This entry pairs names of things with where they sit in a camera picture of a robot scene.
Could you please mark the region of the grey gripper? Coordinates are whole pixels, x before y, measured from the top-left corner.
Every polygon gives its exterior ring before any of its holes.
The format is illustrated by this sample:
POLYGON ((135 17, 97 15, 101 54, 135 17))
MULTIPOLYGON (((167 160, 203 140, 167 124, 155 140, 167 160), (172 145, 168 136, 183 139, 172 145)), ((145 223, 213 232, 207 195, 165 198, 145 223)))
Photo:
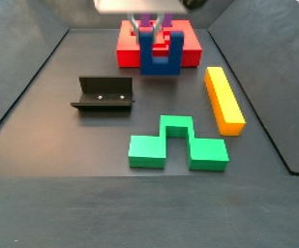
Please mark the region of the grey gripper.
POLYGON ((184 14, 185 7, 179 0, 93 0, 93 5, 100 14, 127 14, 139 43, 139 23, 133 14, 156 14, 152 26, 152 43, 155 44, 156 34, 164 19, 164 13, 184 14))

